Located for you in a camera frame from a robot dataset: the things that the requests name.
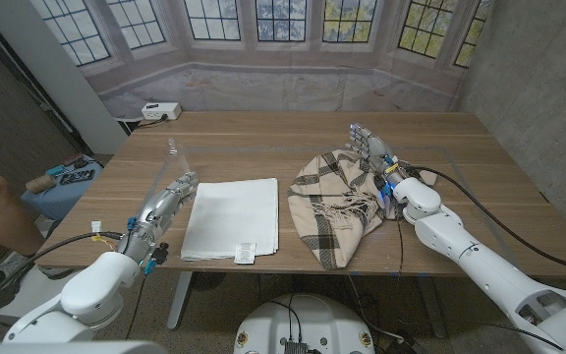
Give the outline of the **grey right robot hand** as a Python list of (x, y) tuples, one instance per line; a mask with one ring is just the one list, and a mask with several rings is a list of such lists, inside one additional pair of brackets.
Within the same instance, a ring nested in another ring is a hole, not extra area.
[(397, 157), (384, 141), (360, 123), (350, 126), (350, 144), (346, 147), (359, 154), (369, 166), (370, 171), (395, 187), (404, 180)]

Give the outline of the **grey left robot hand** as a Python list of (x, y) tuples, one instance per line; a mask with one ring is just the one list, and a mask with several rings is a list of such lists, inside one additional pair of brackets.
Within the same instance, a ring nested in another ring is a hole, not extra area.
[(136, 263), (143, 261), (169, 229), (175, 215), (196, 196), (198, 183), (198, 174), (190, 171), (152, 196), (135, 217), (134, 229), (117, 244), (117, 252)]

